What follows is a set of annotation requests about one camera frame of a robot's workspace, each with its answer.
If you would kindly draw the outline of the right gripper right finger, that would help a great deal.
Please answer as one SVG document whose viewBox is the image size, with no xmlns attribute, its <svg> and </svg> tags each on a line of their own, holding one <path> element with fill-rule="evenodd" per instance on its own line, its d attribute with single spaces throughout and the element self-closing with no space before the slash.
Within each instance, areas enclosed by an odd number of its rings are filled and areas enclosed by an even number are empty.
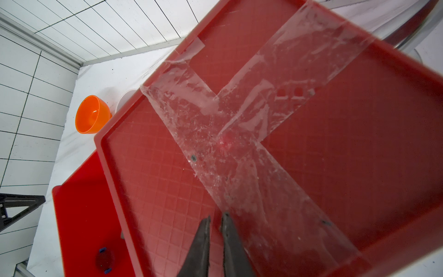
<svg viewBox="0 0 443 277">
<path fill-rule="evenodd" d="M 223 237 L 223 269 L 225 277 L 255 277 L 233 219 L 228 212 L 221 218 Z"/>
</svg>

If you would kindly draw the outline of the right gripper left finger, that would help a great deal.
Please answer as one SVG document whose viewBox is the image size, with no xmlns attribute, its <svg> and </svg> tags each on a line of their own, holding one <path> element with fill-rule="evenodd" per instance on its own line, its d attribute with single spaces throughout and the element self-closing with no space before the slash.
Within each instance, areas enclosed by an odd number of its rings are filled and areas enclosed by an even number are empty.
<svg viewBox="0 0 443 277">
<path fill-rule="evenodd" d="M 177 277 L 207 277 L 210 267 L 211 217 L 202 219 L 198 225 L 188 254 Z"/>
</svg>

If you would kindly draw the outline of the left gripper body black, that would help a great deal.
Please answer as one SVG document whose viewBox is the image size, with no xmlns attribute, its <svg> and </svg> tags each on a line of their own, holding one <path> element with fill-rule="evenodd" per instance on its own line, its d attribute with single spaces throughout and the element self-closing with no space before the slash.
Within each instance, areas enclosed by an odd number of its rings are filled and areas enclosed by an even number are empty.
<svg viewBox="0 0 443 277">
<path fill-rule="evenodd" d="M 1 194 L 1 231 L 9 228 L 46 202 L 41 195 Z"/>
</svg>

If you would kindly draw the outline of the red drawer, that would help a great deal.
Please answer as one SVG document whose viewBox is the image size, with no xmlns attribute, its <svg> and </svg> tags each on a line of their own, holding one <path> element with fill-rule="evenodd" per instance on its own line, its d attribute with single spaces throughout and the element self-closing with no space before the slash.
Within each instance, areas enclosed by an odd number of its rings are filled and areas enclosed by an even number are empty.
<svg viewBox="0 0 443 277">
<path fill-rule="evenodd" d="M 135 275 L 97 152 L 52 197 L 65 276 Z"/>
</svg>

